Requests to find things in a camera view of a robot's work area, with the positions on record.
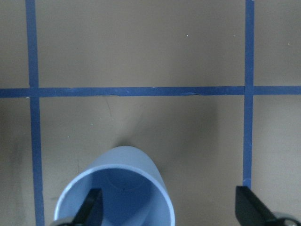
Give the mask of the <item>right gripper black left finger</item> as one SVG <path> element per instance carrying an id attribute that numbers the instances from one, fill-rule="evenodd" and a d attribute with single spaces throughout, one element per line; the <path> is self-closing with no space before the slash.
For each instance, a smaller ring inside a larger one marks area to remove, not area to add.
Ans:
<path id="1" fill-rule="evenodd" d="M 72 220 L 73 226 L 101 226 L 103 222 L 103 193 L 101 188 L 90 189 Z"/>

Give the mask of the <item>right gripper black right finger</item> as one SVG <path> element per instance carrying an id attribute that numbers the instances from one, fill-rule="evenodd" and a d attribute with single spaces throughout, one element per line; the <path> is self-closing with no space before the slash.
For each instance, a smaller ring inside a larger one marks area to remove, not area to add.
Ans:
<path id="1" fill-rule="evenodd" d="M 280 226 L 276 216 L 247 186 L 236 186 L 235 216 L 241 226 Z"/>

